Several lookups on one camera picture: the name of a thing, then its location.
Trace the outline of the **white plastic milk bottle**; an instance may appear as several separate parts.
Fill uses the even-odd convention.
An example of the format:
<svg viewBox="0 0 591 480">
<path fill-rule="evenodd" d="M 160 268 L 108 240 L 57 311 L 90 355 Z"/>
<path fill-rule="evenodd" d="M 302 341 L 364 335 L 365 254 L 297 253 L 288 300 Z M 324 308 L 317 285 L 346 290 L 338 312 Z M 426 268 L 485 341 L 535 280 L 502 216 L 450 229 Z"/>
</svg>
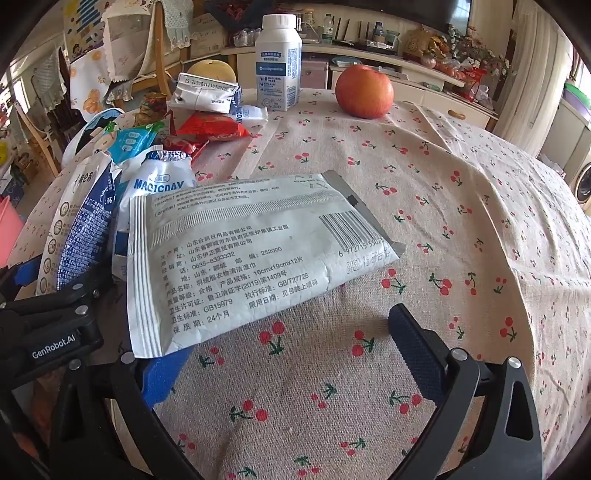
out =
<svg viewBox="0 0 591 480">
<path fill-rule="evenodd" d="M 301 88 L 301 36 L 297 16 L 291 13 L 263 16 L 256 39 L 256 89 L 259 104 L 287 111 L 298 101 Z"/>
</svg>

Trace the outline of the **blue cartoon wipes packet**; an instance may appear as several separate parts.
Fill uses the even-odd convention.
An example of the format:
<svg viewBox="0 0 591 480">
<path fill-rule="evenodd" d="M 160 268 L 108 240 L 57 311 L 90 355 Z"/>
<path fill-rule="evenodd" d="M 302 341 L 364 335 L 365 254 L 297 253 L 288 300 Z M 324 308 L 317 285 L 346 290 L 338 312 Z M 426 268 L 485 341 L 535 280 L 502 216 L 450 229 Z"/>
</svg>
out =
<svg viewBox="0 0 591 480">
<path fill-rule="evenodd" d="M 114 142 L 106 152 L 115 164 L 121 164 L 150 147 L 163 127 L 164 122 L 157 121 L 148 125 L 119 130 Z"/>
</svg>

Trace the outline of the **red apple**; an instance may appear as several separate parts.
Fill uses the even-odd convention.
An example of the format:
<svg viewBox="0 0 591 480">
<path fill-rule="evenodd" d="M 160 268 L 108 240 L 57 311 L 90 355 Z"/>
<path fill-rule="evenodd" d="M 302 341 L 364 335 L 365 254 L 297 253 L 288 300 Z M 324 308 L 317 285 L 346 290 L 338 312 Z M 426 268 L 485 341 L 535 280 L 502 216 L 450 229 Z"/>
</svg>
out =
<svg viewBox="0 0 591 480">
<path fill-rule="evenodd" d="M 353 65 L 339 75 L 335 99 L 349 115 L 373 120 L 390 111 L 394 87 L 386 74 L 367 65 Z"/>
</svg>

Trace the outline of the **pink plastic bucket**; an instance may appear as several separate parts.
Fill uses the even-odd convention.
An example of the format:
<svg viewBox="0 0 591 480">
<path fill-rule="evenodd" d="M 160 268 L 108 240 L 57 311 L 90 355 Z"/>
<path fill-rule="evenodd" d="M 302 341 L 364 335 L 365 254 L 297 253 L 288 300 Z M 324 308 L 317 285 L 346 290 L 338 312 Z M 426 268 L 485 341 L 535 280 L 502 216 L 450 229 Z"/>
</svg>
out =
<svg viewBox="0 0 591 480">
<path fill-rule="evenodd" d="M 1 200 L 0 214 L 0 266 L 7 265 L 11 251 L 23 228 L 23 221 L 9 197 Z"/>
</svg>

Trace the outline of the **light wooden chair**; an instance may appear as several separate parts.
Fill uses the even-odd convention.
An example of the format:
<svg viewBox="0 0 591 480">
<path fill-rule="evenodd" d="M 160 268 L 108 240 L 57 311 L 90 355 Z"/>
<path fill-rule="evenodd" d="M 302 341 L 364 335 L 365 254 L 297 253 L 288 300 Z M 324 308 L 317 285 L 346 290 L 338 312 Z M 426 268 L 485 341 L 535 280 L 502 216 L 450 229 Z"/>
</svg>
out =
<svg viewBox="0 0 591 480">
<path fill-rule="evenodd" d="M 52 151 L 50 150 L 50 143 L 47 140 L 47 136 L 43 131 L 35 127 L 27 114 L 23 111 L 18 101 L 14 102 L 13 108 L 16 110 L 19 119 L 22 121 L 25 128 L 29 131 L 30 135 L 39 147 L 44 164 L 48 168 L 52 178 L 55 179 L 59 175 L 60 169 Z"/>
</svg>

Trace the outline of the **white tissue pack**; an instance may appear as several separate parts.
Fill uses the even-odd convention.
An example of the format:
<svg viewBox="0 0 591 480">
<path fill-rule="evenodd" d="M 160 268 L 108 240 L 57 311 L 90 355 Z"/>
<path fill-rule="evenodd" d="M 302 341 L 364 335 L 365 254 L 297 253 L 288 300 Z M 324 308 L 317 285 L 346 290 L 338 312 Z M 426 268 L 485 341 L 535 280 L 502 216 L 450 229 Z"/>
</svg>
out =
<svg viewBox="0 0 591 480">
<path fill-rule="evenodd" d="M 269 121 L 269 112 L 267 111 L 267 108 L 255 105 L 242 105 L 238 116 L 240 118 L 240 123 L 246 128 L 263 125 Z"/>
</svg>

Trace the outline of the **white wet wipes packet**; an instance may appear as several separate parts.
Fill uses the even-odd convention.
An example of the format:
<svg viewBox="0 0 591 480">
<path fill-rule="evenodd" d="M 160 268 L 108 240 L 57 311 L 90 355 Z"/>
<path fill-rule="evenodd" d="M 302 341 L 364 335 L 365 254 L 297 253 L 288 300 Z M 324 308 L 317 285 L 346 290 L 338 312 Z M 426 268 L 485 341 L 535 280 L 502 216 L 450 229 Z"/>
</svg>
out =
<svg viewBox="0 0 591 480">
<path fill-rule="evenodd" d="M 135 197 L 132 351 L 152 359 L 211 340 L 387 266 L 405 248 L 334 171 Z"/>
</svg>

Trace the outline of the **cherry print tablecloth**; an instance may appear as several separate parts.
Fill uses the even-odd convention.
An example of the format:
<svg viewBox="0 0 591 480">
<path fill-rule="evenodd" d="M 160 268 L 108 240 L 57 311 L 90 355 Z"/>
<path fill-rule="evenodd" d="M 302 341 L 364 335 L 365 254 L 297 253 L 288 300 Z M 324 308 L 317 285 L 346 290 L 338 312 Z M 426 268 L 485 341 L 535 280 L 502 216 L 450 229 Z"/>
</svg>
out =
<svg viewBox="0 0 591 480">
<path fill-rule="evenodd" d="M 400 102 L 375 122 L 307 90 L 201 185 L 338 172 L 405 247 L 392 265 L 195 347 L 155 411 L 208 479 L 385 479 L 434 412 L 387 317 L 404 304 L 474 358 L 519 358 L 551 475 L 590 419 L 590 220 L 565 181 L 505 140 Z"/>
</svg>

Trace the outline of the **pink storage box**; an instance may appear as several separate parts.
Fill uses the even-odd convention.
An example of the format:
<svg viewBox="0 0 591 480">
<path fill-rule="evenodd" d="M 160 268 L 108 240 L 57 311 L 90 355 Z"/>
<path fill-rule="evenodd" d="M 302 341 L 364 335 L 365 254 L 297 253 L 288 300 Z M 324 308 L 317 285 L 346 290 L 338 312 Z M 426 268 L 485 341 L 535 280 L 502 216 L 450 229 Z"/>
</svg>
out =
<svg viewBox="0 0 591 480">
<path fill-rule="evenodd" d="M 301 88 L 325 89 L 329 79 L 329 63 L 304 59 L 301 62 Z"/>
</svg>

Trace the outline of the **dark flower bouquet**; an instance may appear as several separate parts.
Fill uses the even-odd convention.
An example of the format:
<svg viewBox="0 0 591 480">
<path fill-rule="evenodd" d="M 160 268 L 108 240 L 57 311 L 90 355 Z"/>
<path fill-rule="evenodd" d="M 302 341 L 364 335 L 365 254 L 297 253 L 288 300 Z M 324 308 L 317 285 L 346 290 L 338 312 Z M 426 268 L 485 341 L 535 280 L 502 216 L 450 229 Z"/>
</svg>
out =
<svg viewBox="0 0 591 480">
<path fill-rule="evenodd" d="M 256 29 L 262 25 L 263 15 L 273 11 L 273 0 L 214 0 L 205 1 L 204 10 L 228 32 Z"/>
</svg>

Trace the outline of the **yellow red snack bag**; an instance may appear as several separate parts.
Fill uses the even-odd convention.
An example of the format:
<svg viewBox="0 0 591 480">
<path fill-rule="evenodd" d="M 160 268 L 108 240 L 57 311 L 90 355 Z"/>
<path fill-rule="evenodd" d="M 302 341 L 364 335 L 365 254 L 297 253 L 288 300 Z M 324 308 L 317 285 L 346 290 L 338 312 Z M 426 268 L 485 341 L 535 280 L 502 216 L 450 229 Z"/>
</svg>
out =
<svg viewBox="0 0 591 480">
<path fill-rule="evenodd" d="M 167 97 L 160 92 L 148 92 L 134 114 L 134 125 L 143 126 L 161 120 L 167 113 Z"/>
</svg>

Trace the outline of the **dining table orange print cloth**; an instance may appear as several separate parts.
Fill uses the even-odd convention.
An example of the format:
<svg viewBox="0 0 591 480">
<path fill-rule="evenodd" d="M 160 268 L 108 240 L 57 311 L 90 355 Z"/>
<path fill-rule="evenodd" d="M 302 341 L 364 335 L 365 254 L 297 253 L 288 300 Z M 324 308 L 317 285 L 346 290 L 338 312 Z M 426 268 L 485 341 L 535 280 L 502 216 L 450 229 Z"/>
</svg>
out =
<svg viewBox="0 0 591 480">
<path fill-rule="evenodd" d="M 103 98 L 110 85 L 104 48 L 95 48 L 70 66 L 70 106 L 85 121 L 104 109 Z"/>
</svg>

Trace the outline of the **wooden chair with cover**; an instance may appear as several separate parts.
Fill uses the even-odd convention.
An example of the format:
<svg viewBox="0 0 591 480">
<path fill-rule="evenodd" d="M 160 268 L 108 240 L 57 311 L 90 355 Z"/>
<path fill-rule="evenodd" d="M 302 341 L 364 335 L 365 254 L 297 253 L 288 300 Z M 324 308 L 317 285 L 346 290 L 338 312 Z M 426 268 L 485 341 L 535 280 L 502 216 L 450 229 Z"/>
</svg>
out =
<svg viewBox="0 0 591 480">
<path fill-rule="evenodd" d="M 129 100 L 131 82 L 154 69 L 157 6 L 162 7 L 164 52 L 190 46 L 190 1 L 116 1 L 106 7 L 103 45 L 110 86 L 104 100 L 109 105 Z"/>
</svg>

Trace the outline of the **black flat television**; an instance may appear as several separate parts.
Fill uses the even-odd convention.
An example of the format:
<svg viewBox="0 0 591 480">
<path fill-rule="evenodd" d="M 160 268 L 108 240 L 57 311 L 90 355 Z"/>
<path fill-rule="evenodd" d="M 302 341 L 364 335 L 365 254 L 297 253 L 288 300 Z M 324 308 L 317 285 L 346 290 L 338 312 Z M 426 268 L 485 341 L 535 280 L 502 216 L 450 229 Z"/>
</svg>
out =
<svg viewBox="0 0 591 480">
<path fill-rule="evenodd" d="M 448 27 L 452 25 L 460 34 L 468 33 L 471 0 L 434 0 L 433 7 L 433 16 L 438 30 L 447 32 Z"/>
</svg>

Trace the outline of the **white curtain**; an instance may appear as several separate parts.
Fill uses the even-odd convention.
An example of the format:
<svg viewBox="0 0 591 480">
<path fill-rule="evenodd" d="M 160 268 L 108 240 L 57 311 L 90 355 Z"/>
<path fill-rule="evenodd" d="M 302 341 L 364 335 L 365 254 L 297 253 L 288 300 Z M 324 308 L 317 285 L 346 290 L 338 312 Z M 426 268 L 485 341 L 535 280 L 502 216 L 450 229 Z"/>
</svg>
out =
<svg viewBox="0 0 591 480">
<path fill-rule="evenodd" d="M 573 46 L 554 18 L 534 1 L 519 1 L 513 20 L 516 50 L 494 133 L 537 156 L 557 113 Z"/>
</svg>

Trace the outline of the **red gold candy packet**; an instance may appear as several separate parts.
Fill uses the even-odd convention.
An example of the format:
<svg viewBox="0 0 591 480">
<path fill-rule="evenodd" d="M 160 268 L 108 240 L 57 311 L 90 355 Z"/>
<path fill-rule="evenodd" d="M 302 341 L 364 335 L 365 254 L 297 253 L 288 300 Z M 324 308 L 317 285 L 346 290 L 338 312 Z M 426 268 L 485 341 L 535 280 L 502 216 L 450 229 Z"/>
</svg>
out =
<svg viewBox="0 0 591 480">
<path fill-rule="evenodd" d="M 199 141 L 223 142 L 249 137 L 249 130 L 229 116 L 195 112 L 177 130 L 178 135 Z"/>
</svg>

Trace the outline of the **white Magicday yogurt pouch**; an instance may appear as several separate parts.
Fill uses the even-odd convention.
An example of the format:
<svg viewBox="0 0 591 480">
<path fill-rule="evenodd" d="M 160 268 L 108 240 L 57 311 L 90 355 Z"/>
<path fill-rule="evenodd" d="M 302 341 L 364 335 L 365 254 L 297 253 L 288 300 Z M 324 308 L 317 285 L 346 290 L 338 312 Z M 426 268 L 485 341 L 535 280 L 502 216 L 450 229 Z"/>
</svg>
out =
<svg viewBox="0 0 591 480">
<path fill-rule="evenodd" d="M 131 199 L 194 187 L 197 180 L 190 163 L 190 155 L 164 150 L 162 145 L 150 146 L 122 162 L 112 227 L 111 273 L 116 279 L 125 282 L 127 276 Z"/>
</svg>

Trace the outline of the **crushed black white carton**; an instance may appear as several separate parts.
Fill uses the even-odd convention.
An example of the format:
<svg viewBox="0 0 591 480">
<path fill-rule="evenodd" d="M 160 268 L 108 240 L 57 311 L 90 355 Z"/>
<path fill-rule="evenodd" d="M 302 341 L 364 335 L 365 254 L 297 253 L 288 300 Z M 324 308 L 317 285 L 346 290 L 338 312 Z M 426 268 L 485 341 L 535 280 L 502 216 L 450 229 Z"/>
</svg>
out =
<svg viewBox="0 0 591 480">
<path fill-rule="evenodd" d="M 180 73 L 168 100 L 171 108 L 228 114 L 242 104 L 238 83 Z"/>
</svg>

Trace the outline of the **white TV cabinet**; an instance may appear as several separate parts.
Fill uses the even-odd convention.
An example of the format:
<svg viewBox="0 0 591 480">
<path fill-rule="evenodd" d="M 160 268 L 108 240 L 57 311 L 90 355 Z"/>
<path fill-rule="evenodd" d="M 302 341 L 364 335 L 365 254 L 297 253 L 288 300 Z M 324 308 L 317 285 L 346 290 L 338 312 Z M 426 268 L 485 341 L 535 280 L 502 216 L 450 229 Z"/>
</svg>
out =
<svg viewBox="0 0 591 480">
<path fill-rule="evenodd" d="M 243 88 L 256 88 L 254 47 L 225 48 L 221 55 L 228 56 L 228 63 L 235 69 L 238 83 L 241 83 Z M 426 106 L 488 131 L 492 131 L 498 121 L 498 115 L 494 110 L 487 109 L 476 101 L 467 101 L 452 91 L 452 87 L 462 87 L 464 82 L 419 63 L 397 56 L 324 44 L 304 44 L 303 58 L 308 57 L 317 60 L 322 57 L 327 62 L 335 57 L 361 60 L 363 64 L 375 67 L 389 76 L 394 84 L 394 100 Z M 329 66 L 328 80 L 325 80 L 322 88 L 334 89 L 345 69 L 346 67 Z"/>
</svg>

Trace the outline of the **red chocolate snack wrapper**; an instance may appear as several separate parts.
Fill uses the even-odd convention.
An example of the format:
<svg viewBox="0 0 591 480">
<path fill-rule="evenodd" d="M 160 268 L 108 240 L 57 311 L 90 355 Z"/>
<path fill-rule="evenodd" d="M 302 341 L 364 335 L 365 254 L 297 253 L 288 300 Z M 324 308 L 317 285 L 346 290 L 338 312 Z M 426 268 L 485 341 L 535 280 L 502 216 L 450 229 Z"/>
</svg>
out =
<svg viewBox="0 0 591 480">
<path fill-rule="evenodd" d="M 190 156 L 191 161 L 197 159 L 208 144 L 208 140 L 186 140 L 179 136 L 169 136 L 163 140 L 163 146 L 165 150 L 181 151 Z"/>
</svg>

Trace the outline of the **blue white milk carton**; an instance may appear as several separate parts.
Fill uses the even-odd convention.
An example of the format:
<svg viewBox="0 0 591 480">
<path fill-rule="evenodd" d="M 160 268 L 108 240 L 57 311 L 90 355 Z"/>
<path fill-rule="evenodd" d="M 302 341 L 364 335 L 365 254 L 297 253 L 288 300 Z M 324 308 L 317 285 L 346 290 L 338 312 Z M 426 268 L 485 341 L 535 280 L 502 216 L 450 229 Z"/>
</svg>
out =
<svg viewBox="0 0 591 480">
<path fill-rule="evenodd" d="M 104 260 L 119 175 L 119 167 L 104 152 L 77 164 L 50 223 L 37 296 L 65 289 Z"/>
</svg>

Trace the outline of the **white washing machine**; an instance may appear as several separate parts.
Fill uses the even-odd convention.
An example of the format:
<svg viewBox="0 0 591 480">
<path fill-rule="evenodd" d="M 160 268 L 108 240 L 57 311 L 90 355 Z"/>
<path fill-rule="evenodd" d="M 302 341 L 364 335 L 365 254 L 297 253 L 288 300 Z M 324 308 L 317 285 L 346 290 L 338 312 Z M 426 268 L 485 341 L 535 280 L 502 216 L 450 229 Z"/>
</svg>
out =
<svg viewBox="0 0 591 480">
<path fill-rule="evenodd" d="M 591 160 L 587 155 L 581 166 L 576 171 L 570 184 L 571 191 L 578 204 L 586 209 L 590 205 L 591 197 Z"/>
</svg>

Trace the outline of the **yellow pear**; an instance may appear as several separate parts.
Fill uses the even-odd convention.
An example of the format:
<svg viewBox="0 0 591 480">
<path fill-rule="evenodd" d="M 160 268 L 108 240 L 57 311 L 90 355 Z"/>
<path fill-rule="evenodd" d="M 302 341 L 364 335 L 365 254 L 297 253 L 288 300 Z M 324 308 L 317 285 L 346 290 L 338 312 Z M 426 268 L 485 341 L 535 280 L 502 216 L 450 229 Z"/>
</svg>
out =
<svg viewBox="0 0 591 480">
<path fill-rule="evenodd" d="M 221 60 L 204 59 L 194 63 L 188 70 L 190 75 L 200 76 L 224 82 L 236 82 L 235 71 Z"/>
</svg>

